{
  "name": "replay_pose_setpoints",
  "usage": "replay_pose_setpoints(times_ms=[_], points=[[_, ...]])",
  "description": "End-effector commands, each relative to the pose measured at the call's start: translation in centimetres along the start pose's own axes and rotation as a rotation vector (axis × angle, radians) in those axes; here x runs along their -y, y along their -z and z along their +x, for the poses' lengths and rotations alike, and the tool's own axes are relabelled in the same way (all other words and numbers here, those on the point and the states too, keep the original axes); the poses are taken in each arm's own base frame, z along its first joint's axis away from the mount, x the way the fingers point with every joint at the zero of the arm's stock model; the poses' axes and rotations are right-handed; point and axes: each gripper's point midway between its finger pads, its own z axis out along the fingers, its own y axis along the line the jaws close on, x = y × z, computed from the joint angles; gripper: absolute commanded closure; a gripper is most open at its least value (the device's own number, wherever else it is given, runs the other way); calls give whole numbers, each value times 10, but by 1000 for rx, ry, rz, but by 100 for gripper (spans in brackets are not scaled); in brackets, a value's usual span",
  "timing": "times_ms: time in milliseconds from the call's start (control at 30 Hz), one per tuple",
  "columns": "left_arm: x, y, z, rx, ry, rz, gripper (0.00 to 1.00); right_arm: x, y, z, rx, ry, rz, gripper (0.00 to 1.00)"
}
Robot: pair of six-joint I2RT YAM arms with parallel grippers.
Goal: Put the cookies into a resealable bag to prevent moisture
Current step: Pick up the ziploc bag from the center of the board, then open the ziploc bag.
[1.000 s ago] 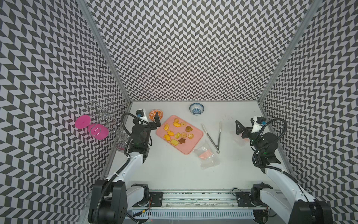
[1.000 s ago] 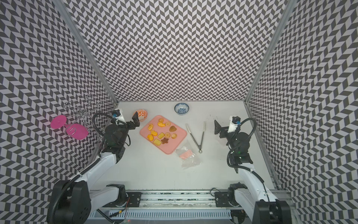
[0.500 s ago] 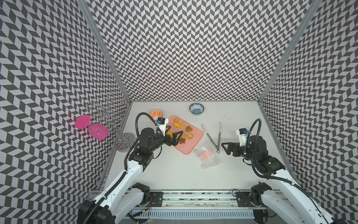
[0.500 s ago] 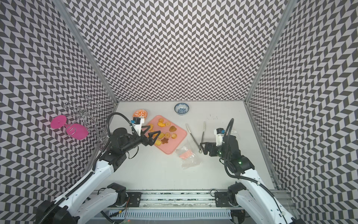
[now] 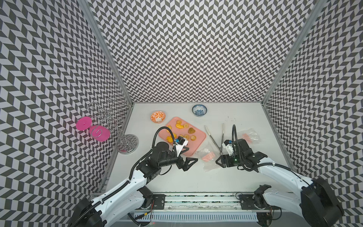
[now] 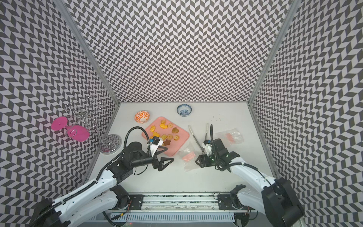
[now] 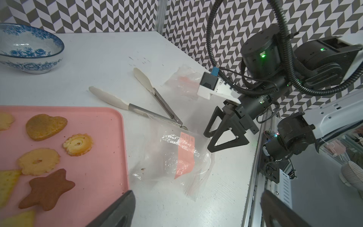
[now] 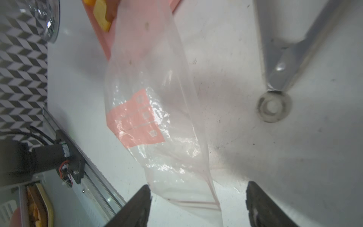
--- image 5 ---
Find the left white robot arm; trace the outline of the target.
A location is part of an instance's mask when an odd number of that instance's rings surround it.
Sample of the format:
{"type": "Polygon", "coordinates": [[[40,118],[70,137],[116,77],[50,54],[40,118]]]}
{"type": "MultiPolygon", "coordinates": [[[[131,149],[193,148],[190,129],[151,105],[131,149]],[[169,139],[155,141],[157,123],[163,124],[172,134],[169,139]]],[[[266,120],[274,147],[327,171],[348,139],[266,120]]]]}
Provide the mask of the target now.
{"type": "Polygon", "coordinates": [[[183,158],[176,152],[178,144],[170,150],[165,142],[153,144],[131,168],[129,176],[102,195],[81,200],[74,208],[70,227],[110,227],[120,218],[143,206],[152,205],[153,193],[147,184],[160,175],[161,168],[176,165],[188,171],[197,158],[183,158]]]}

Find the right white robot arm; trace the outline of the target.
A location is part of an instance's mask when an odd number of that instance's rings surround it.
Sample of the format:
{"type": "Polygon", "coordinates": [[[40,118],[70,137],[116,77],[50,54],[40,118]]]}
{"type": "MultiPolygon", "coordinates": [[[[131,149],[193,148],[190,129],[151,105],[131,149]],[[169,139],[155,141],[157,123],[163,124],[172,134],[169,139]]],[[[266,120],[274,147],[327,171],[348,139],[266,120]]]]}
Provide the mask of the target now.
{"type": "Polygon", "coordinates": [[[254,207],[259,210],[279,207],[303,217],[312,227],[331,227],[344,216],[344,209],[326,180],[300,175],[261,152],[222,155],[216,164],[263,174],[288,189],[288,192],[280,192],[270,185],[260,185],[252,197],[254,207]]]}

